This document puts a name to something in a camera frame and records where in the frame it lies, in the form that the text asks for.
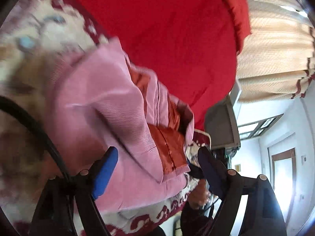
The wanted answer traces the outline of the person's right hand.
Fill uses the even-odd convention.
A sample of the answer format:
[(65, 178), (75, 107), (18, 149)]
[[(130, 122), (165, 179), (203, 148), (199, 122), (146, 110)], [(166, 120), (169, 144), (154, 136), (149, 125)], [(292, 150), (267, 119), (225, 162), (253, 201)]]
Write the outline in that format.
[(199, 180), (197, 186), (188, 196), (188, 204), (192, 209), (198, 210), (213, 201), (213, 194), (210, 193), (205, 179)]

